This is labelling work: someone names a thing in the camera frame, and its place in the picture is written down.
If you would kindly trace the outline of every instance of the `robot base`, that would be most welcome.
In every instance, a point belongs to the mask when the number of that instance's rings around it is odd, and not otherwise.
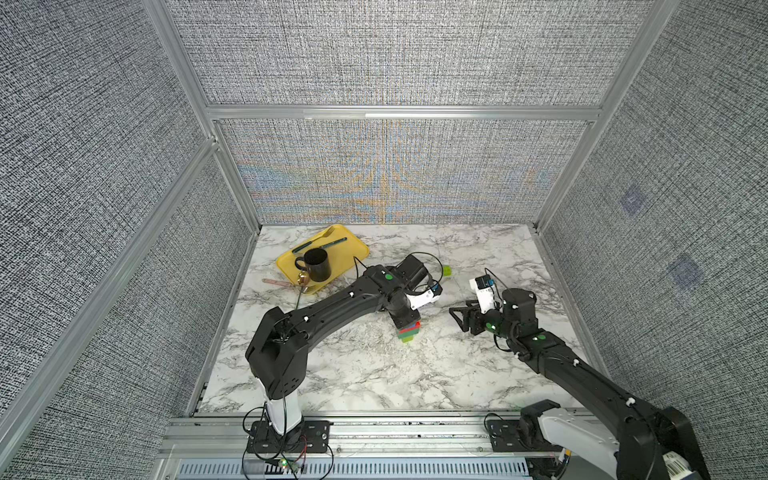
[[[250,426],[250,437],[246,447],[248,453],[274,455],[283,445],[283,437],[278,435],[272,427],[266,425],[266,422],[264,423],[265,425],[261,425],[259,428],[259,421],[256,420]],[[327,452],[330,426],[331,422],[324,420],[301,422],[296,428],[288,431],[285,453],[301,453],[304,450],[302,435],[306,437],[307,453]]]

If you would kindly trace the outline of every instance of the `fabric wall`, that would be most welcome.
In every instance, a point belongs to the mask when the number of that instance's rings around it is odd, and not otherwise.
[[[600,104],[652,0],[169,0],[215,104]]]
[[[544,236],[613,377],[765,478],[768,3],[683,0]]]
[[[207,102],[235,105],[597,107],[653,3],[167,0]],[[263,223],[532,222],[584,131],[574,121],[222,124]]]
[[[583,121],[221,121],[263,223],[525,223]]]
[[[0,477],[148,477],[184,414],[250,231],[216,161],[202,170]]]
[[[0,28],[1,415],[204,136],[139,0]]]

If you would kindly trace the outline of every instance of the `white marble surface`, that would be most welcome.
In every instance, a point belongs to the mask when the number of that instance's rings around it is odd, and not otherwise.
[[[525,225],[352,225],[370,248],[367,265],[396,265],[409,252],[434,253],[453,274],[442,281],[437,303],[420,309],[422,327],[402,343],[389,315],[371,313],[329,335],[309,354],[299,387],[302,411],[517,409],[542,399],[579,406],[562,388],[496,349],[492,336],[463,333],[448,313],[474,296],[468,280],[494,271],[507,286],[536,292],[541,326],[581,348]],[[263,314],[273,306],[290,311],[297,289],[270,285],[285,280],[275,259],[321,227],[264,227],[240,298],[211,374],[201,412],[245,412],[263,402],[244,352]],[[434,274],[437,263],[419,256]],[[333,281],[301,306],[322,299],[355,279],[355,270]]]

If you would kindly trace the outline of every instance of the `black cable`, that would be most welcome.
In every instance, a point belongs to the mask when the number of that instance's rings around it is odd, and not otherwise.
[[[442,280],[442,276],[445,273],[443,271],[444,267],[443,267],[442,262],[440,261],[440,259],[438,257],[436,257],[435,255],[433,255],[432,253],[428,253],[428,252],[411,252],[411,253],[409,253],[409,255],[413,255],[414,253],[420,253],[422,255],[429,255],[430,257],[432,257],[435,260],[437,260],[437,263],[439,263],[439,265],[440,265],[440,278],[438,278],[437,283],[440,283],[440,280]]]
[[[352,257],[352,258],[355,260],[355,277],[356,277],[356,278],[360,278],[360,272],[357,270],[357,264],[359,263],[359,264],[360,264],[360,265],[362,265],[362,267],[363,267],[363,268],[365,268],[366,270],[368,269],[368,267],[367,267],[367,266],[366,266],[366,265],[365,265],[365,264],[362,262],[362,260],[361,260],[361,259],[359,259],[359,258],[357,258],[357,257]]]
[[[512,352],[512,349],[503,349],[500,346],[498,346],[498,336],[496,335],[493,336],[493,343],[494,345],[496,345],[496,348],[501,350],[502,352],[507,352],[507,353]]]
[[[555,480],[561,480],[561,478],[563,478],[565,471],[568,469],[569,463],[571,463],[571,456],[566,455],[565,458],[563,458],[563,462],[560,464],[560,467],[558,467],[558,471],[554,474]]]
[[[262,409],[261,410],[261,418],[259,419],[259,425],[257,425],[255,433],[253,435],[248,433],[248,436],[251,437],[254,441],[256,440],[257,434],[259,433],[259,429],[261,428],[261,424],[264,421],[264,413],[265,412],[266,412],[266,409]],[[253,447],[253,454],[259,460],[262,460],[264,462],[269,462],[269,461],[274,460],[275,458],[277,458],[277,457],[279,457],[279,456],[281,456],[283,454],[283,451],[286,448],[286,439],[288,438],[288,435],[287,435],[288,432],[286,432],[286,429],[288,427],[288,418],[287,418],[286,399],[285,399],[285,397],[283,397],[283,412],[284,412],[284,414],[283,414],[283,421],[285,423],[285,426],[283,427],[283,443],[280,444],[280,449],[271,458],[264,458],[263,456],[259,455],[259,453],[256,451],[256,446],[254,445],[254,447]]]
[[[502,421],[504,421],[505,419],[503,419],[501,415],[495,412],[488,412],[485,414],[485,417],[483,417],[482,425],[485,427],[485,431],[488,432],[489,437],[491,437],[492,439],[495,439],[497,435],[494,432],[491,432],[491,429],[488,427],[488,417],[490,415],[495,415],[498,417],[499,420],[502,420]]]
[[[498,280],[498,282],[499,282],[501,285],[503,285],[503,286],[504,286],[504,288],[505,288],[506,290],[509,290],[509,287],[507,286],[507,284],[506,284],[506,283],[504,283],[504,282],[502,282],[502,279],[498,278],[498,275],[496,275],[495,273],[493,273],[493,272],[491,271],[491,269],[489,269],[489,268],[486,268],[486,269],[485,269],[485,272],[486,272],[486,273],[488,273],[489,275],[492,275],[492,276],[493,276],[493,277],[494,277],[496,280]],[[502,295],[501,295],[501,294],[498,292],[498,285],[494,285],[494,286],[496,287],[496,296],[498,296],[498,300],[499,300],[500,302],[503,302],[504,300],[502,299]]]
[[[285,332],[278,332],[280,334],[280,338],[272,339],[271,340],[272,342],[281,343],[282,344],[282,343],[285,343],[288,340],[290,340],[290,334],[291,333],[295,333],[296,335],[301,333],[299,331],[299,329],[296,328],[296,325],[292,324],[289,320],[290,320],[289,316],[284,316],[282,319],[280,319],[280,322],[282,322],[283,325],[287,325],[288,326],[288,332],[287,333],[285,333]]]
[[[290,463],[288,463],[288,460],[286,459],[286,440],[288,439],[288,407],[286,406],[286,398],[283,397],[283,444],[280,446],[280,453],[283,454],[283,460],[286,461],[286,464],[288,465],[288,469],[290,470],[291,474],[293,474],[293,477],[296,480],[299,480],[298,477],[296,477],[296,473],[293,471],[293,466],[291,466]]]
[[[325,475],[319,478],[319,480],[323,480],[325,477],[330,475],[330,472],[333,470],[333,449],[331,448],[331,445],[327,445],[328,449],[331,451],[331,467],[328,468],[328,472],[326,472]]]
[[[246,478],[246,480],[250,480],[250,477],[245,472],[245,452],[247,452],[247,451],[248,451],[248,446],[246,445],[245,450],[243,450],[243,456],[240,457],[240,467],[242,467],[242,469],[243,469],[243,476]]]
[[[245,433],[247,433],[248,435],[250,435],[250,430],[248,430],[248,429],[246,429],[246,428],[245,428],[245,419],[247,419],[247,418],[248,418],[248,415],[250,415],[250,413],[251,413],[253,410],[255,410],[255,409],[262,409],[262,411],[263,411],[263,410],[264,410],[264,405],[262,405],[262,406],[258,406],[258,407],[253,407],[251,410],[249,410],[249,411],[248,411],[248,413],[246,413],[245,415],[243,415],[243,431],[244,431]]]
[[[499,281],[499,283],[500,283],[501,285],[503,285],[503,286],[504,286],[504,288],[506,288],[506,289],[508,289],[508,288],[509,288],[509,287],[507,286],[507,284],[506,284],[506,283],[504,283],[504,282],[502,281],[502,279],[498,278],[498,275],[496,275],[495,273],[493,273],[493,272],[491,271],[491,269],[489,269],[489,268],[486,268],[486,269],[485,269],[485,272],[486,272],[486,273],[488,273],[489,275],[492,275],[492,276],[493,276],[493,277],[494,277],[496,280],[498,280],[498,281]]]

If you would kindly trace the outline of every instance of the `yellow tray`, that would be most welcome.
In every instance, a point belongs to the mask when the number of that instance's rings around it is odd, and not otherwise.
[[[327,249],[328,261],[331,264],[331,276],[328,277],[328,280],[320,283],[311,280],[307,286],[306,293],[315,293],[325,285],[333,282],[342,273],[353,268],[355,266],[354,257],[364,260],[369,254],[368,246],[361,242],[359,238],[352,235],[352,232],[347,230],[343,225],[331,225],[314,237],[300,241],[296,246],[291,247],[290,250],[277,257],[277,261],[275,262],[277,268],[283,272],[293,285],[298,285],[299,269],[296,268],[294,260],[306,253],[307,250],[320,247],[321,245],[331,243],[344,237],[346,237],[346,241],[328,247]],[[294,248],[299,245],[304,245],[310,240],[313,241],[310,245],[296,253],[291,252]]]

